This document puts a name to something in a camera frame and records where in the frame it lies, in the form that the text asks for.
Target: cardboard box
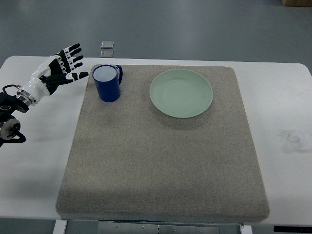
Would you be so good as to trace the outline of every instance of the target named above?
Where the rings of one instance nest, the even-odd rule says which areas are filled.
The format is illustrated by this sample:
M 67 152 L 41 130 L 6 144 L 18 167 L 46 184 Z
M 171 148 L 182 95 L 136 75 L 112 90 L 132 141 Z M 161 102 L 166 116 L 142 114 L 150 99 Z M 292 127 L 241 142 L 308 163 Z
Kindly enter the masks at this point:
M 283 6 L 312 7 L 312 0 L 282 0 Z

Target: robotic hand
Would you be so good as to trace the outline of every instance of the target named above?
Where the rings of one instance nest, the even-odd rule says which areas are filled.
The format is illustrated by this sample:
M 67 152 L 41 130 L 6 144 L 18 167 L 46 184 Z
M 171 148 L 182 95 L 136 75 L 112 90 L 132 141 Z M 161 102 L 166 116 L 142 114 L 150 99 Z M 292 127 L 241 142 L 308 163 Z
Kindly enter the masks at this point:
M 22 100 L 27 106 L 34 106 L 42 97 L 54 93 L 59 85 L 68 84 L 88 76 L 87 72 L 71 73 L 75 68 L 82 66 L 82 62 L 77 62 L 83 56 L 73 58 L 73 55 L 80 51 L 80 44 L 75 44 L 61 50 L 56 55 L 50 56 L 31 75 L 29 82 L 19 88 L 17 99 Z
M 88 72 L 72 73 L 75 68 L 82 66 L 79 62 L 83 56 L 73 57 L 81 51 L 80 44 L 75 44 L 50 56 L 31 75 L 24 86 L 7 85 L 0 93 L 0 147 L 3 143 L 22 143 L 25 136 L 20 133 L 20 122 L 11 114 L 17 110 L 28 111 L 30 105 L 36 105 L 44 96 L 55 92 L 59 85 L 68 84 L 87 77 Z M 17 96 L 7 94 L 6 88 L 17 87 Z

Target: ceramic plate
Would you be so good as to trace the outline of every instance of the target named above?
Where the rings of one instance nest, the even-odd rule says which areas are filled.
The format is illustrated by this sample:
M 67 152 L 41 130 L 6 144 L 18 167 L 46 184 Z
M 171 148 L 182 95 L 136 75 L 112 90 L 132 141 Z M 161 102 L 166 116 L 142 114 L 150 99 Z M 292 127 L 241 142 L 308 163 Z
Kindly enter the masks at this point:
M 200 74 L 183 69 L 164 72 L 150 87 L 150 97 L 161 112 L 190 118 L 203 113 L 213 101 L 213 89 Z

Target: blue mug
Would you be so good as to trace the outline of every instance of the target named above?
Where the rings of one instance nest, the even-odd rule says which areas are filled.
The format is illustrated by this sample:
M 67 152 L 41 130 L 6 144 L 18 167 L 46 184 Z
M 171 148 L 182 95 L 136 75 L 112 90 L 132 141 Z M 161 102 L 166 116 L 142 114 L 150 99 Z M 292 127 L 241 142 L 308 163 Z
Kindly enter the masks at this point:
M 92 77 L 97 87 L 99 97 L 105 102 L 116 101 L 120 97 L 120 83 L 122 81 L 122 67 L 119 65 L 101 65 L 94 69 Z

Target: felt mat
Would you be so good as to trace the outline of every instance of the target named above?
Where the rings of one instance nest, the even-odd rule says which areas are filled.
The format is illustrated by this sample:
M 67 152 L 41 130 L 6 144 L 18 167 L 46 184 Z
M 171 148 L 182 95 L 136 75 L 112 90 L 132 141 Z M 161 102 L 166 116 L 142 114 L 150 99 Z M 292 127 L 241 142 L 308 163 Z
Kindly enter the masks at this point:
M 89 77 L 56 205 L 61 218 L 243 223 L 268 217 L 234 70 L 122 68 L 121 96 L 112 103 L 99 99 Z M 167 116 L 150 100 L 153 79 L 177 68 L 201 74 L 213 88 L 211 106 L 196 117 Z

